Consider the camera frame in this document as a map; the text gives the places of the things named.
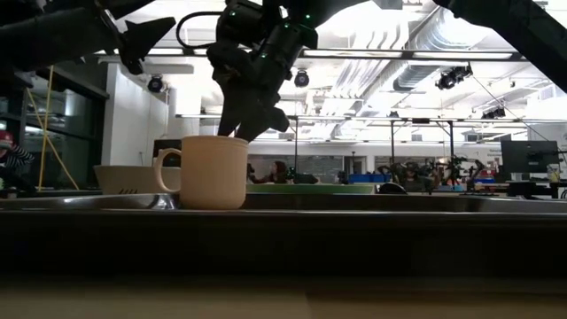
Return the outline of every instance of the mug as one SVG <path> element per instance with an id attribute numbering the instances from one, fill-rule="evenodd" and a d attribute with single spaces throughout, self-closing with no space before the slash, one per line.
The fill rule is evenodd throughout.
<path id="1" fill-rule="evenodd" d="M 170 190 L 161 176 L 168 154 L 181 156 L 181 187 Z M 248 142 L 226 136 L 187 136 L 182 150 L 159 152 L 153 165 L 158 186 L 167 193 L 179 193 L 183 208 L 231 210 L 246 199 Z"/>

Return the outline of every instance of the black cable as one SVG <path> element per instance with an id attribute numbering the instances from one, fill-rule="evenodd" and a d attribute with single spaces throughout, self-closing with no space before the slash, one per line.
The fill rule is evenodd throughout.
<path id="1" fill-rule="evenodd" d="M 504 108 L 506 111 L 508 111 L 508 113 L 512 114 L 512 116 L 514 116 L 518 121 L 520 121 L 522 124 L 524 124 L 528 129 L 530 129 L 533 133 L 535 133 L 536 135 L 538 135 L 539 137 L 543 138 L 545 141 L 547 142 L 551 142 L 549 141 L 545 136 L 543 136 L 542 134 L 540 134 L 540 132 L 538 132 L 537 130 L 535 130 L 535 128 L 532 128 L 531 126 L 529 126 L 526 122 L 524 122 L 524 120 L 522 120 L 519 116 L 515 115 L 512 111 L 510 111 L 508 109 L 508 107 L 506 107 L 504 104 L 500 103 L 500 101 L 498 100 L 498 98 L 496 98 L 478 79 L 476 76 L 472 76 L 473 79 L 475 79 L 475 81 L 478 83 L 478 85 L 480 85 L 480 87 L 482 87 L 486 93 L 488 93 L 488 95 L 490 95 L 494 101 L 496 101 L 498 103 L 498 105 L 502 108 Z M 560 149 L 559 147 L 557 147 L 557 150 L 559 151 L 559 154 L 561 154 L 561 156 L 563 157 L 563 162 L 567 165 L 567 159 L 565 158 L 565 154 L 562 153 L 562 149 Z"/>
<path id="2" fill-rule="evenodd" d="M 222 14 L 222 12 L 193 12 L 192 14 L 188 14 L 186 16 L 184 16 L 179 23 L 177 23 L 177 29 L 175 30 L 175 37 L 177 38 L 177 42 L 179 44 L 181 44 L 181 46 L 185 49 L 191 49 L 191 50 L 196 50 L 196 49 L 206 49 L 208 47 L 211 46 L 212 43 L 205 43 L 205 44 L 200 44 L 200 45 L 188 45 L 187 43 L 185 43 L 182 39 L 181 39 L 181 28 L 183 26 L 183 24 L 185 22 L 187 22 L 189 19 L 193 19 L 196 17 L 204 17 L 204 16 L 220 16 Z"/>

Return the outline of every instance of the ceiling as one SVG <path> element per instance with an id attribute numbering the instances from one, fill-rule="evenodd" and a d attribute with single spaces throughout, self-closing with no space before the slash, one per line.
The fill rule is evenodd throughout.
<path id="1" fill-rule="evenodd" d="M 320 26 L 319 49 L 414 49 L 423 50 L 429 44 L 423 44 L 425 33 L 437 32 L 445 41 L 437 50 L 471 51 L 514 51 L 499 35 L 492 30 L 473 27 L 462 20 L 452 18 L 452 14 L 436 12 L 437 6 L 431 0 L 403 0 L 402 11 L 382 10 L 373 2 L 358 4 L 345 9 Z M 177 20 L 184 15 L 199 11 L 222 11 L 224 0 L 157 0 L 125 19 L 142 22 L 165 16 L 174 16 Z M 547 8 L 560 22 L 567 21 L 567 11 L 561 1 L 549 1 Z M 198 18 L 188 21 L 183 28 L 183 37 L 190 44 L 210 43 L 214 41 L 215 17 Z M 170 31 L 157 45 L 159 48 L 179 47 L 175 40 L 175 31 Z M 194 75 L 198 77 L 198 90 L 202 92 L 202 106 L 208 113 L 221 110 L 222 95 L 218 85 L 211 79 L 213 69 L 206 58 L 148 58 L 147 63 L 154 65 L 194 66 Z M 307 88 L 298 89 L 293 82 L 286 82 L 280 89 L 284 102 L 278 107 L 289 115 L 343 115 L 385 117 L 396 111 L 403 117 L 450 117 L 479 119 L 483 111 L 494 109 L 503 103 L 517 116 L 525 116 L 530 98 L 538 98 L 540 89 L 552 85 L 547 77 L 529 62 L 473 62 L 474 76 L 450 90 L 439 90 L 435 82 L 440 72 L 454 64 L 434 65 L 431 69 L 414 66 L 413 63 L 398 61 L 355 61 L 333 58 L 299 59 L 292 71 L 306 69 L 310 77 Z M 396 91 L 392 81 L 412 68 L 417 68 L 422 77 L 409 91 Z M 365 76 L 356 77 L 352 70 L 359 70 Z M 187 89 L 183 81 L 170 83 L 178 89 Z M 314 131 L 305 124 L 303 137 Z M 326 129 L 319 131 L 329 137 L 337 124 L 320 124 Z M 372 128 L 363 125 L 353 130 L 349 136 L 368 134 Z"/>

